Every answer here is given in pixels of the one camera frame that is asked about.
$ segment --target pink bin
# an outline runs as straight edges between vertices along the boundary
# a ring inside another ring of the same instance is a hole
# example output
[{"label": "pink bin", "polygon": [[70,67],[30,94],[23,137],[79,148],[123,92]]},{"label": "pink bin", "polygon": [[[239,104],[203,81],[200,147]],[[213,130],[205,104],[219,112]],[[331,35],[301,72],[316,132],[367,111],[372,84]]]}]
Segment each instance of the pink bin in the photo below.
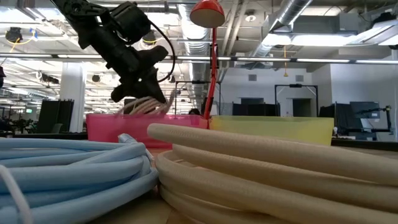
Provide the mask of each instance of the pink bin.
[{"label": "pink bin", "polygon": [[86,117],[88,140],[117,142],[126,133],[142,142],[148,149],[171,149],[167,142],[152,139],[147,134],[150,124],[172,124],[192,128],[207,128],[207,121],[197,115],[115,115],[88,114]]}]

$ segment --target red lamp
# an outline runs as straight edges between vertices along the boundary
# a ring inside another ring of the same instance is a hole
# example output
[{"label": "red lamp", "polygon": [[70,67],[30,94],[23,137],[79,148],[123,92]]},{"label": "red lamp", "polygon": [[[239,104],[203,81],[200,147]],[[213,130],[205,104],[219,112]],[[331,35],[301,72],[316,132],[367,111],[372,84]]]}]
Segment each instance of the red lamp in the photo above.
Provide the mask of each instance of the red lamp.
[{"label": "red lamp", "polygon": [[191,21],[204,28],[217,28],[225,22],[224,10],[217,0],[201,0],[193,7]]},{"label": "red lamp", "polygon": [[217,0],[201,0],[193,7],[190,14],[191,21],[204,28],[212,28],[212,45],[210,52],[211,60],[211,83],[207,94],[205,106],[205,119],[210,117],[211,102],[216,88],[217,78],[217,27],[225,22],[224,10]]}]

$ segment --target monitor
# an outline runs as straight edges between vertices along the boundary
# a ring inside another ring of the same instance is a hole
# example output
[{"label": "monitor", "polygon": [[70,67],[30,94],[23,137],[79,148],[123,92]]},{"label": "monitor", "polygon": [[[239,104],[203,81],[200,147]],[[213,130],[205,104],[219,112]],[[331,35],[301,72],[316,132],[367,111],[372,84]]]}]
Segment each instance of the monitor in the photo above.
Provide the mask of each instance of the monitor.
[{"label": "monitor", "polygon": [[379,102],[350,102],[355,118],[380,119]]}]

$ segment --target column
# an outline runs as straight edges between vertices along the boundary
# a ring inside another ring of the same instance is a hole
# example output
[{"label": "column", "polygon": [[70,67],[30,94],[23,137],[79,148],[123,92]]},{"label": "column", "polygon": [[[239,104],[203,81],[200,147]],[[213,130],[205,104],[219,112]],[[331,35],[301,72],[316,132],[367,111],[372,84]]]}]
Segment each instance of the column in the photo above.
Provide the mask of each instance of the column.
[{"label": "column", "polygon": [[60,100],[74,100],[70,132],[82,132],[85,112],[86,70],[83,63],[62,65]]}]

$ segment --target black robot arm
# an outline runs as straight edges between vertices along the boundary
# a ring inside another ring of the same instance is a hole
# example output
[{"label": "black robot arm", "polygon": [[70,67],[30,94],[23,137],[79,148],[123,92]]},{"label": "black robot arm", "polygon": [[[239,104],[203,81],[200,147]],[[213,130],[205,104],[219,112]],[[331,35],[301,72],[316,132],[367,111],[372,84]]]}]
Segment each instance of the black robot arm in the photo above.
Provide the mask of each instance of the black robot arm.
[{"label": "black robot arm", "polygon": [[86,0],[51,1],[78,33],[80,47],[91,45],[105,59],[106,67],[121,77],[121,85],[111,94],[113,101],[125,96],[152,96],[166,102],[154,65],[167,56],[167,50],[161,46],[141,51],[130,47],[150,31],[151,25],[136,3],[125,2],[110,11]]}]

